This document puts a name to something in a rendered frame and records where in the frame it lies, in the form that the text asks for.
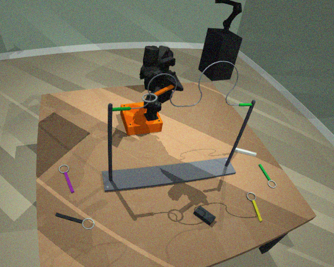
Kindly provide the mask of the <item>orange bar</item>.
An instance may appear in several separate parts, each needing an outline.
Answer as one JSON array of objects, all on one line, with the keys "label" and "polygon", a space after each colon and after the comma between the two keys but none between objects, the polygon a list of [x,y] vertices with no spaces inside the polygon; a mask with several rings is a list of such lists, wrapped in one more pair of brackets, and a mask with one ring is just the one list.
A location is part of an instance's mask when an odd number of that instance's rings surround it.
[{"label": "orange bar", "polygon": [[147,102],[147,103],[155,102],[158,99],[157,96],[159,96],[160,94],[162,94],[162,93],[164,93],[164,92],[166,92],[166,91],[168,91],[168,90],[170,90],[172,88],[174,88],[174,86],[170,85],[170,86],[166,86],[165,88],[163,88],[163,89],[161,89],[161,90],[159,90],[159,91],[157,91],[155,93],[150,93],[150,95],[155,96],[155,100],[153,100],[153,101],[146,101],[144,99],[145,96],[149,95],[148,93],[144,94],[143,97],[142,97],[142,99],[143,99],[144,102]]}]

